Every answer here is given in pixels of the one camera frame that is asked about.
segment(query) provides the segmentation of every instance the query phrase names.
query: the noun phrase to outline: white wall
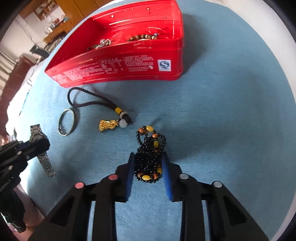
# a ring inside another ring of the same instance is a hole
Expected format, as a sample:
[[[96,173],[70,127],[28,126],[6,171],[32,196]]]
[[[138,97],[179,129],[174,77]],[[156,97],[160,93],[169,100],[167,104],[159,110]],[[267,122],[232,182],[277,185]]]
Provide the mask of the white wall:
[[[57,7],[47,16],[47,19],[42,21],[38,19],[35,13],[31,13],[25,19],[22,19],[18,15],[0,42],[0,50],[14,59],[18,59],[21,54],[24,54],[32,61],[36,60],[37,55],[31,54],[29,50],[34,43],[38,44],[40,47],[46,45],[43,42],[43,38],[46,36],[44,32],[45,27],[49,25],[50,20],[60,18],[63,14],[62,9]]]

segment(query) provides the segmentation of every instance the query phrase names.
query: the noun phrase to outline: gold pendant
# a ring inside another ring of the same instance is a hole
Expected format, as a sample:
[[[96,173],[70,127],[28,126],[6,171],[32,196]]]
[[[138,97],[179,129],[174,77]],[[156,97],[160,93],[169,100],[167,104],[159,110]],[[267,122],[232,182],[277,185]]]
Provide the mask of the gold pendant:
[[[116,126],[118,126],[118,121],[116,120],[101,120],[99,124],[100,131],[104,131],[107,129],[114,129]]]

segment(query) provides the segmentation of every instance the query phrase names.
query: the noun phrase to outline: braided cord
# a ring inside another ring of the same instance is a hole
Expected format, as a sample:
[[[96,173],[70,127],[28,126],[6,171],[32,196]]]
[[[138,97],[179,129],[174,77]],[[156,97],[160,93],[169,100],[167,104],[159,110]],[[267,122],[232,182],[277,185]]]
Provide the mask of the braided cord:
[[[92,96],[95,96],[99,99],[102,99],[102,100],[105,100],[107,103],[105,102],[101,102],[101,101],[89,101],[89,102],[86,102],[86,103],[83,103],[83,104],[73,104],[71,99],[70,99],[70,93],[73,91],[73,90],[78,90],[78,91],[82,91],[86,94],[89,94],[89,95],[92,95]],[[103,105],[103,106],[106,106],[110,109],[113,109],[115,110],[117,108],[117,106],[109,99],[107,99],[106,97],[104,96],[101,96],[101,95],[98,95],[98,94],[95,94],[95,93],[92,93],[86,89],[83,89],[83,88],[80,88],[80,87],[73,87],[69,90],[68,92],[68,102],[69,104],[72,106],[72,107],[75,107],[75,108],[80,108],[80,107],[85,107],[85,106],[89,106],[89,105],[95,105],[95,104],[98,104],[98,105]]]

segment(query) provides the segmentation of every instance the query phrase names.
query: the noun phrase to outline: wooden shelf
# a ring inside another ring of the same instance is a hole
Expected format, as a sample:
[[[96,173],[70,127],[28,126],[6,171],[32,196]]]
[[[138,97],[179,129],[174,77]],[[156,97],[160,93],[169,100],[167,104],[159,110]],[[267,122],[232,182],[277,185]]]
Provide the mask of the wooden shelf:
[[[40,4],[42,4],[44,0],[33,0],[31,1],[27,6],[23,8],[23,10],[20,12],[20,16],[25,19],[27,16],[29,16],[31,13],[38,8]]]
[[[40,13],[37,13],[36,10],[34,10],[34,13],[40,19],[40,21],[43,20],[45,18],[45,16],[47,16],[49,13],[51,13],[56,7],[58,7],[55,0],[51,0],[50,2],[45,1],[43,3],[47,3],[47,4],[45,7],[43,7],[43,9],[41,10]]]

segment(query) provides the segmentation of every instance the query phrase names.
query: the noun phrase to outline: beaded bracelet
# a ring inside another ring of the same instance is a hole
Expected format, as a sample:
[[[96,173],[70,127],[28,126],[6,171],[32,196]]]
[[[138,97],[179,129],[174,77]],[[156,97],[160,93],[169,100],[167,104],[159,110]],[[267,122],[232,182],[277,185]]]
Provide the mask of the beaded bracelet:
[[[140,138],[143,135],[145,135],[144,142]],[[135,154],[135,177],[145,183],[155,183],[161,178],[163,172],[161,155],[166,145],[166,138],[156,133],[152,126],[139,128],[136,136],[140,147]]]
[[[136,41],[136,40],[149,40],[149,39],[158,39],[158,34],[137,34],[136,36],[132,35],[127,41]]]

